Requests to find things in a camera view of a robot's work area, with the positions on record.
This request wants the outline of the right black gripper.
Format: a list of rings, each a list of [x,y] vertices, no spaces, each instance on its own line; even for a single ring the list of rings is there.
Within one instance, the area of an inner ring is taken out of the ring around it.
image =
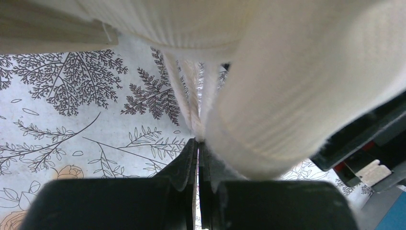
[[[336,132],[311,157],[334,170],[348,187],[359,183],[381,193],[406,185],[406,94],[402,93]]]

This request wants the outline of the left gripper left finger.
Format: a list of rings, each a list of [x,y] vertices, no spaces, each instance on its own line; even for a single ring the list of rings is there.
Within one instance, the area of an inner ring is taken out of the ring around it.
[[[198,142],[191,138],[181,153],[154,177],[167,179],[164,230],[193,230],[196,217]]]

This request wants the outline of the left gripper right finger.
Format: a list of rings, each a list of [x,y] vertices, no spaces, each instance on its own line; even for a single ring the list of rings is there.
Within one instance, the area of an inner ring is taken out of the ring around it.
[[[221,182],[247,180],[213,154],[207,145],[198,144],[199,199],[203,229],[221,230],[220,202],[216,192]]]

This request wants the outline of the large strawberry print cushion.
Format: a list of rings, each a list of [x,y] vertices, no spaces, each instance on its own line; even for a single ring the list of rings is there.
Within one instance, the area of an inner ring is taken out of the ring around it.
[[[90,52],[132,35],[163,55],[198,141],[277,177],[406,89],[403,0],[3,0],[0,52]]]

